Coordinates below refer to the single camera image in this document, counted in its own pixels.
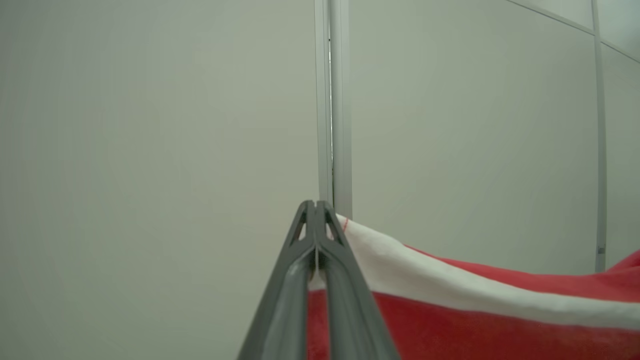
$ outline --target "white wall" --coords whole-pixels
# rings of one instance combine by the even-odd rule
[[[602,47],[607,113],[607,267],[640,250],[640,63]]]
[[[640,1],[598,0],[600,36],[640,60]]]
[[[505,0],[350,12],[354,219],[437,256],[592,272],[593,36]]]
[[[312,1],[0,3],[0,358],[232,359],[318,197]]]

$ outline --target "red and white fabric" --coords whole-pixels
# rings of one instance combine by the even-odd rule
[[[640,360],[640,251],[599,274],[536,275],[437,258],[339,220],[404,360]],[[310,284],[309,360],[330,358],[323,288]]]

